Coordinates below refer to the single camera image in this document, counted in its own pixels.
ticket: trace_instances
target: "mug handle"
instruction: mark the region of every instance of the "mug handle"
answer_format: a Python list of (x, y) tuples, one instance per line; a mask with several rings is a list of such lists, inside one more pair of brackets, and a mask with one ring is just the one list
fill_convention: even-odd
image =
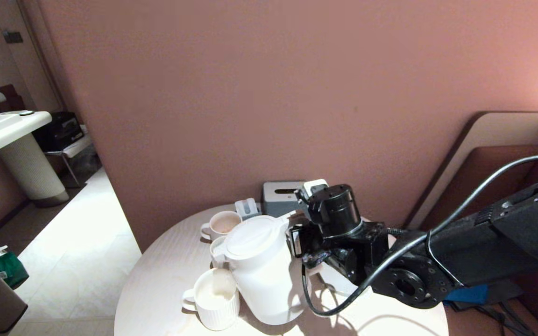
[(206, 240), (211, 240), (211, 235), (209, 231), (211, 230), (211, 223), (205, 223), (200, 227), (200, 236)]
[(182, 294), (182, 308), (185, 310), (196, 311), (196, 304), (194, 304), (194, 288), (188, 289)]

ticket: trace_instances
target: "tiled floor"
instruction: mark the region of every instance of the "tiled floor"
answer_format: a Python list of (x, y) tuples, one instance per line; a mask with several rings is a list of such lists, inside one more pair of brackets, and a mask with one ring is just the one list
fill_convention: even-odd
[[(30, 215), (17, 217), (26, 226), (16, 231), (31, 230)], [(10, 335), (113, 335), (122, 286), (140, 256), (101, 169), (19, 255), (30, 278), (16, 293), (28, 310)]]

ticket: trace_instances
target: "white table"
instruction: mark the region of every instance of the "white table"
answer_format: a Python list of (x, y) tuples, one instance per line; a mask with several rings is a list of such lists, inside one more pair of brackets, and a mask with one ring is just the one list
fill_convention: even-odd
[[(160, 236), (136, 263), (124, 285), (115, 312), (115, 336), (170, 335), (437, 335), (448, 336), (441, 304), (421, 310), (367, 290), (338, 316), (317, 317), (305, 310), (280, 326), (260, 323), (241, 299), (241, 319), (220, 331), (207, 330), (197, 315), (182, 310), (181, 297), (210, 268), (209, 243), (201, 240), (200, 226), (233, 205), (219, 206), (184, 219)], [(312, 277), (314, 295), (328, 308), (345, 297), (325, 289)]]

